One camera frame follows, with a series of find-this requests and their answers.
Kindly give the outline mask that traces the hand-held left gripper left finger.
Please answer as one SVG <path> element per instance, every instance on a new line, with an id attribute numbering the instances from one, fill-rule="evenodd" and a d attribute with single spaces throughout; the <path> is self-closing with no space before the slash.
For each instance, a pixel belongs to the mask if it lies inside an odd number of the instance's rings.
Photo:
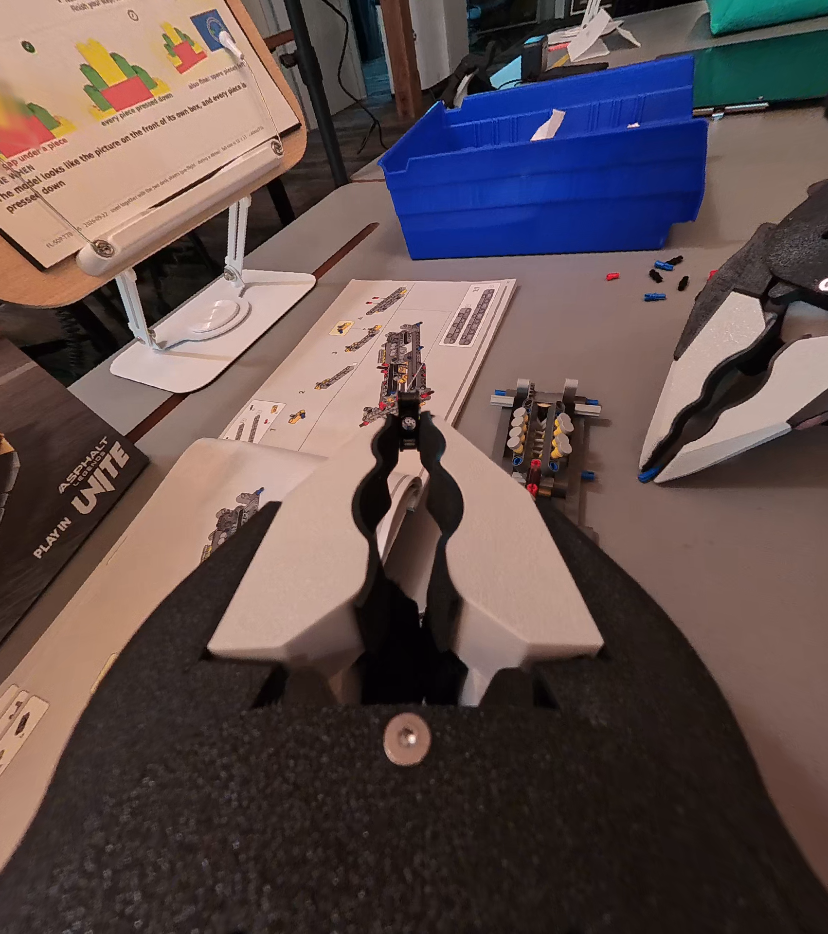
<path id="1" fill-rule="evenodd" d="M 376 432 L 361 428 L 284 498 L 208 643 L 212 655 L 320 671 L 344 670 L 361 655 L 350 602 L 369 543 L 352 498 L 375 467 Z"/>

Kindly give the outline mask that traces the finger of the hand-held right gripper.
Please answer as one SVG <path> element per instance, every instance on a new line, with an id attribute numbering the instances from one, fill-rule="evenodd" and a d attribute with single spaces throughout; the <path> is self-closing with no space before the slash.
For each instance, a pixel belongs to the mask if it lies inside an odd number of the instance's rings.
<path id="1" fill-rule="evenodd" d="M 715 370 L 765 332 L 759 300 L 731 293 L 675 359 L 651 419 L 641 452 L 641 471 L 702 471 L 781 436 L 780 426 L 752 429 L 727 427 L 734 411 L 723 412 L 706 435 L 674 450 L 688 409 L 712 388 Z"/>
<path id="2" fill-rule="evenodd" d="M 758 447 L 791 431 L 791 418 L 828 390 L 828 335 L 788 344 L 768 379 L 747 401 L 725 409 L 710 430 L 689 442 L 657 474 L 661 484 Z"/>

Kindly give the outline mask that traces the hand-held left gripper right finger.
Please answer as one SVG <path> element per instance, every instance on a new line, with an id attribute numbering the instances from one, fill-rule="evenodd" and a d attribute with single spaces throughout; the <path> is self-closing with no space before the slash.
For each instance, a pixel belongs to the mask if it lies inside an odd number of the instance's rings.
<path id="1" fill-rule="evenodd" d="M 427 511 L 440 531 L 426 620 L 471 671 L 593 656 L 604 640 L 532 495 L 429 413 Z"/>

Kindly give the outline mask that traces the lego chassis assembly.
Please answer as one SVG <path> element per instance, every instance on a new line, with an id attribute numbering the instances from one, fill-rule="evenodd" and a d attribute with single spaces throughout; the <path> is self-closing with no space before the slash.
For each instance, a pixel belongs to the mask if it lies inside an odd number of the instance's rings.
<path id="1" fill-rule="evenodd" d="M 602 414 L 599 401 L 569 378 L 554 392 L 521 379 L 513 390 L 495 391 L 490 402 L 501 410 L 492 460 L 532 498 L 551 502 L 597 542 L 585 519 L 585 492 L 596 480 L 588 454 L 591 423 Z"/>

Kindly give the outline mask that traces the lego instruction booklet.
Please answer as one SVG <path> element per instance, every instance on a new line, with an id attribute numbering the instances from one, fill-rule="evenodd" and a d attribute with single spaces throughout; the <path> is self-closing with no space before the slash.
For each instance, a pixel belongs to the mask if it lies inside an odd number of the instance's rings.
<path id="1" fill-rule="evenodd" d="M 70 733 L 156 606 L 260 506 L 385 415 L 394 383 L 454 424 L 515 281 L 352 280 L 224 431 L 203 431 L 0 685 L 0 870 Z"/>

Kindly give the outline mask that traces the scattered small lego pins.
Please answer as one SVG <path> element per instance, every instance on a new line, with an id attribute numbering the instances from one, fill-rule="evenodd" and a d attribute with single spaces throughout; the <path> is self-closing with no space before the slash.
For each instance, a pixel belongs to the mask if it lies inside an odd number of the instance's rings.
<path id="1" fill-rule="evenodd" d="M 598 281 L 612 285 L 618 295 L 628 295 L 643 303 L 694 297 L 719 272 L 718 267 L 694 262 L 681 254 L 667 257 L 615 253 L 595 265 Z"/>

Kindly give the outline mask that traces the lego set box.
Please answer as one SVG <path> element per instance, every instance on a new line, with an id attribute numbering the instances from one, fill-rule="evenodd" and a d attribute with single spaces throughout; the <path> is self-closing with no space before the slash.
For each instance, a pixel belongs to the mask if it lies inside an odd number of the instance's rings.
<path id="1" fill-rule="evenodd" d="M 147 462 L 0 338 L 0 645 Z"/>

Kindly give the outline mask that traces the blue storage bin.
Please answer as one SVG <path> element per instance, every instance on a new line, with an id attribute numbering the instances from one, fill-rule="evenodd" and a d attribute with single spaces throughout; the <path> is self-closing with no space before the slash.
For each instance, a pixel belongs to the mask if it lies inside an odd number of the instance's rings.
<path id="1" fill-rule="evenodd" d="M 380 160 L 414 260 L 658 250 L 696 220 L 689 55 L 437 103 Z"/>

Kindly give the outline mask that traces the white folding stand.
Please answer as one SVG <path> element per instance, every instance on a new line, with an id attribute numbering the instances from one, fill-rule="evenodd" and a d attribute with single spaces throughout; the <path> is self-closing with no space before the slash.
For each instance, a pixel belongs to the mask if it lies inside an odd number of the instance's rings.
<path id="1" fill-rule="evenodd" d="M 245 268 L 251 197 L 228 212 L 225 266 L 208 286 L 154 328 L 143 314 L 133 269 L 115 278 L 135 342 L 111 363 L 111 372 L 171 393 L 210 384 L 283 318 L 316 285 L 312 274 Z"/>

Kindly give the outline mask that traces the wooden instruction board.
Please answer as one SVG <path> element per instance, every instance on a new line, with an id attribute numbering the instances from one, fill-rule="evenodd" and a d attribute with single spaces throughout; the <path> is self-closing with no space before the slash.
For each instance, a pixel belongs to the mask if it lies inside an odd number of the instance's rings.
<path id="1" fill-rule="evenodd" d="M 245 2 L 0 2 L 0 300 L 67 305 L 294 167 Z"/>

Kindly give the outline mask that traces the wooden post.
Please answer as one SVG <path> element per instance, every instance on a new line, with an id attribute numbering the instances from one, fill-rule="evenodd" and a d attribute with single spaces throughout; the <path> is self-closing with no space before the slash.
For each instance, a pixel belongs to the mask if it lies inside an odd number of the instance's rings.
<path id="1" fill-rule="evenodd" d="M 423 114 L 423 101 L 409 2 L 380 1 L 379 5 L 398 117 L 416 123 Z"/>

